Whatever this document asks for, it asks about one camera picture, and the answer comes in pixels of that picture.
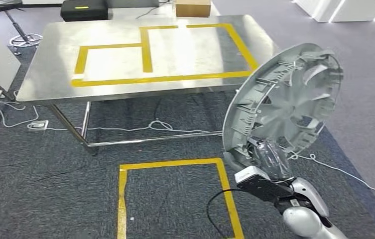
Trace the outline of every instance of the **electrical cord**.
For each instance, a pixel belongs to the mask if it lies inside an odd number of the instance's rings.
[[[336,167],[333,167],[333,166],[331,166],[331,165],[328,165],[328,164],[326,164],[326,163],[323,163],[323,162],[321,162],[321,161],[316,160],[316,155],[313,154],[313,153],[309,154],[309,157],[305,157],[305,156],[299,155],[299,154],[297,154],[297,153],[295,153],[295,152],[292,152],[292,154],[293,154],[293,155],[290,156],[288,159],[297,160],[298,158],[303,158],[303,159],[311,160],[311,161],[313,161],[313,162],[315,162],[315,163],[317,163],[317,164],[320,164],[320,165],[323,165],[323,166],[325,166],[325,167],[328,167],[328,168],[331,168],[331,169],[334,169],[334,170],[340,171],[340,172],[342,172],[342,173],[344,173],[344,174],[346,174],[346,175],[348,175],[348,176],[350,176],[350,177],[352,177],[352,178],[358,180],[359,182],[363,183],[363,184],[364,184],[365,186],[367,186],[369,189],[372,189],[372,190],[375,191],[375,188],[374,188],[374,187],[371,187],[367,182],[365,182],[364,180],[362,180],[362,179],[356,177],[355,175],[353,175],[353,174],[351,174],[351,173],[348,173],[348,172],[344,171],[343,169],[336,168]]]
[[[167,1],[160,1],[159,3],[160,3],[160,4],[167,4],[167,3],[170,3],[170,0],[167,0]],[[143,16],[148,15],[149,13],[151,13],[153,10],[155,10],[155,9],[157,9],[157,8],[159,8],[159,6],[156,6],[156,7],[154,7],[154,8],[151,8],[151,9],[150,9],[149,11],[147,11],[145,14],[142,14],[142,15],[137,16],[136,19],[139,19],[139,18],[141,18],[141,17],[143,17]]]
[[[17,107],[14,107],[13,105],[11,105],[11,104],[19,105],[19,103],[17,103],[17,102],[4,102],[4,101],[0,101],[0,104],[4,104],[6,106],[10,106],[11,108],[13,108],[13,109],[15,109],[17,111],[23,111],[23,110],[26,109],[26,106],[23,106],[21,109],[19,109]],[[29,120],[26,120],[26,121],[23,121],[23,122],[20,122],[20,123],[16,123],[16,124],[13,124],[13,125],[7,125],[5,123],[4,113],[0,109],[0,115],[1,115],[1,119],[2,119],[2,124],[4,125],[4,127],[12,128],[12,127],[15,127],[15,126],[18,126],[18,125],[21,125],[21,124],[24,124],[24,123],[29,123],[29,122],[32,122],[32,121],[35,121],[35,120],[39,119],[39,114],[38,114],[38,111],[36,110],[36,107],[35,106],[32,106],[32,107],[33,107],[33,110],[35,111],[35,114],[36,114],[36,117],[34,119],[29,119]]]
[[[156,127],[154,127],[153,125],[155,123],[160,124],[163,128],[156,128]],[[46,128],[46,129],[39,129],[39,128],[33,128],[32,125],[33,124],[31,124],[31,123],[28,124],[27,128],[34,129],[34,130],[54,130],[54,131],[66,131],[67,130],[66,128]],[[102,129],[102,130],[122,130],[122,131],[126,131],[126,132],[132,132],[132,131],[138,131],[138,130],[145,130],[145,129],[153,129],[153,130],[165,130],[165,131],[170,131],[170,132],[183,132],[183,133],[199,133],[199,132],[201,132],[201,133],[208,133],[208,131],[199,130],[199,129],[195,129],[195,130],[174,129],[173,126],[170,125],[169,123],[162,122],[160,120],[154,120],[154,121],[150,122],[147,127],[143,127],[143,128],[126,129],[126,128],[104,128],[104,127],[96,127],[96,128],[89,128],[88,130],[97,130],[97,129]]]
[[[241,189],[237,189],[237,188],[231,188],[231,189],[226,189],[226,190],[222,190],[220,192],[218,192],[217,194],[215,194],[209,201],[208,203],[206,204],[206,216],[208,217],[208,220],[209,222],[212,224],[212,226],[217,230],[218,234],[220,236],[222,236],[223,238],[228,238],[227,236],[225,236],[223,234],[223,232],[218,228],[218,226],[214,223],[214,221],[212,220],[211,218],[211,215],[209,214],[209,206],[211,205],[211,202],[219,195],[221,195],[222,193],[225,193],[225,192],[230,192],[230,191],[240,191],[240,192],[246,192],[244,190],[241,190]]]

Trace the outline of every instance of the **stainless steel table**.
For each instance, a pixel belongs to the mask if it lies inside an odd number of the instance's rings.
[[[277,51],[248,15],[49,24],[17,100],[46,105],[89,151],[94,147],[221,132],[88,143],[92,101],[237,89]],[[56,103],[87,102],[81,133]]]

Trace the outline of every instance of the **yellow tape outline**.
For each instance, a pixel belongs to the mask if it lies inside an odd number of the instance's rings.
[[[141,26],[140,43],[128,44],[113,44],[113,45],[97,45],[97,46],[80,46],[79,55],[77,57],[76,67],[74,70],[74,78],[71,80],[71,85],[74,87],[86,86],[101,86],[101,85],[117,85],[117,84],[135,84],[147,82],[162,82],[162,81],[181,81],[181,80],[197,80],[197,79],[211,79],[211,78],[230,78],[230,77],[245,77],[249,76],[253,70],[258,68],[259,64],[255,61],[254,57],[248,50],[242,38],[234,29],[233,25],[229,23],[216,23],[216,24],[195,24],[187,25],[187,28],[201,28],[201,27],[222,27],[224,28],[231,39],[233,40],[240,53],[248,63],[248,71],[232,71],[223,73],[209,73],[209,74],[195,74],[195,75],[179,75],[179,76],[160,76],[160,77],[146,77],[146,78],[131,78],[131,79],[111,79],[101,81],[84,81],[81,77],[85,71],[88,51],[91,49],[104,49],[104,48],[120,48],[120,47],[141,47],[142,50],[142,63],[144,72],[152,72],[152,58],[149,44],[149,33],[151,29],[173,29],[178,28],[177,25],[167,26]]]
[[[164,162],[152,163],[136,163],[136,164],[121,164],[119,173],[119,204],[117,208],[117,239],[126,239],[126,225],[127,212],[125,207],[125,185],[127,183],[127,171],[135,169],[160,168],[160,167],[174,167],[187,165],[201,165],[201,164],[215,164],[223,190],[230,189],[227,173],[224,163],[220,158],[207,159],[187,159],[174,160]],[[227,210],[230,215],[231,225],[233,227],[234,238],[244,239],[242,225],[240,224],[239,215],[237,213],[236,205],[234,204],[233,194],[228,191],[224,193],[224,198],[227,205]]]

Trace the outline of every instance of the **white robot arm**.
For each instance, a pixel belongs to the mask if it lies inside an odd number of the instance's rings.
[[[329,50],[305,43],[260,66],[237,92],[223,127],[224,161],[237,187],[273,202],[298,236],[345,239],[318,191],[286,158],[310,146],[334,110],[343,78]]]

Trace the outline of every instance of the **stool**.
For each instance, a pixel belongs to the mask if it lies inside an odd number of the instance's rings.
[[[12,22],[14,28],[18,32],[18,36],[13,37],[10,39],[8,44],[14,48],[14,55],[20,55],[21,53],[18,51],[19,48],[23,47],[37,47],[42,40],[42,36],[35,33],[24,33],[21,27],[18,25],[17,22],[11,17],[10,13],[8,12],[11,9],[19,9],[21,7],[22,2],[21,0],[0,0],[0,11],[5,12],[7,17]]]
[[[64,21],[108,20],[105,0],[65,0],[61,5]]]

